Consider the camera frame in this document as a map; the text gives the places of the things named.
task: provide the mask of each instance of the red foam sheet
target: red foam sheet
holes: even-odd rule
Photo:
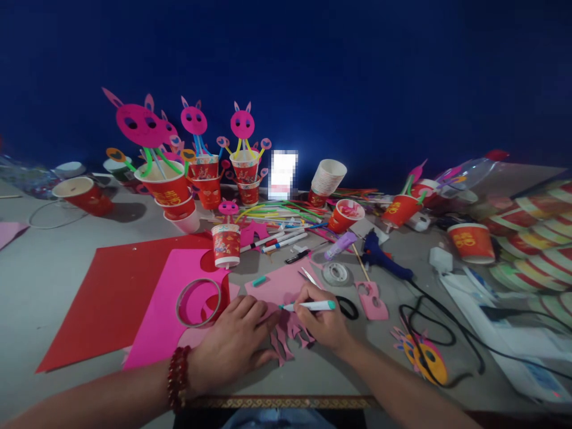
[[[215,271],[207,234],[99,248],[60,330],[36,372],[131,346],[171,250],[211,249],[201,268]],[[228,277],[223,282],[228,292]]]

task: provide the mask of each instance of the rabbit ear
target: rabbit ear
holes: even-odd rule
[[[105,89],[103,86],[101,87],[101,89],[103,89],[103,93],[115,107],[120,108],[123,105],[121,100],[118,99],[111,91]]]
[[[145,97],[145,108],[151,111],[155,109],[155,102],[153,101],[153,97],[151,96],[151,94],[147,94],[147,96]]]

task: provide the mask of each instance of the hand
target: hand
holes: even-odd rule
[[[337,303],[335,310],[312,313],[307,308],[301,306],[308,300],[326,301],[331,300]],[[294,303],[294,310],[301,322],[308,328],[312,337],[323,346],[328,347],[334,353],[343,353],[351,348],[353,337],[348,332],[346,320],[341,314],[340,303],[334,294],[321,290],[310,282],[304,283],[298,299]]]
[[[189,354],[189,397],[215,390],[278,359],[274,350],[258,350],[280,319],[279,312],[274,312],[260,322],[267,310],[264,301],[252,296],[239,296],[229,304]]]

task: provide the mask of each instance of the red beaded bracelet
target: red beaded bracelet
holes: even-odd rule
[[[169,408],[178,414],[185,407],[185,396],[187,387],[187,367],[186,357],[191,348],[189,346],[177,347],[171,358],[169,365],[169,375],[167,376],[167,399]]]

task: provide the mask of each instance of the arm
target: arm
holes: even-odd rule
[[[276,327],[279,314],[263,322],[268,306],[253,297],[229,304],[203,342],[188,356],[192,399],[254,371],[278,356],[258,347]],[[57,394],[8,422],[5,429],[138,428],[167,412],[170,359],[117,372]]]
[[[313,314],[298,305],[309,299],[335,301],[334,295],[305,283],[296,300],[296,314],[319,343],[355,369],[381,406],[400,425],[411,429],[480,427],[411,371],[353,338],[339,305],[333,311]]]

